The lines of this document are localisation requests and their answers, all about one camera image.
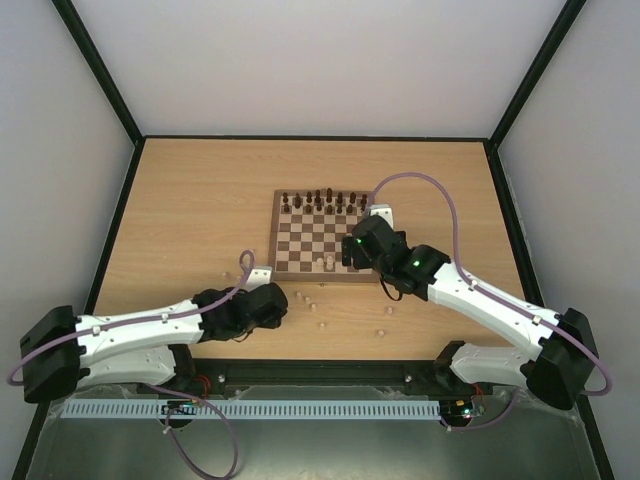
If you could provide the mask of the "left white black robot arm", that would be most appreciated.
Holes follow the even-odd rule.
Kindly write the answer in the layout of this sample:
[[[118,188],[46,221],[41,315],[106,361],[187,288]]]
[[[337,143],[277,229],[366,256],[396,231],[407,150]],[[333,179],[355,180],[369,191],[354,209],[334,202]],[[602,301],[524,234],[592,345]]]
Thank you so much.
[[[17,384],[30,404],[95,384],[164,385],[185,371],[174,358],[176,346],[277,329],[287,309],[286,295],[275,283],[252,290],[207,289],[171,306],[110,317],[55,307],[20,340]]]

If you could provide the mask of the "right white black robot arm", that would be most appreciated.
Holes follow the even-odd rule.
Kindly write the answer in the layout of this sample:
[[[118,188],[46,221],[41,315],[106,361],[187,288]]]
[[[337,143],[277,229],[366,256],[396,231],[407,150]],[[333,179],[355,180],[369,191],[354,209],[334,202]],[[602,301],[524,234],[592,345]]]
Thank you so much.
[[[447,307],[492,330],[509,347],[457,346],[436,367],[436,379],[455,392],[476,382],[527,388],[547,405],[571,409],[598,359],[588,318],[519,300],[478,279],[428,245],[408,246],[406,235],[381,216],[360,221],[341,241],[342,262],[372,269],[383,287]]]

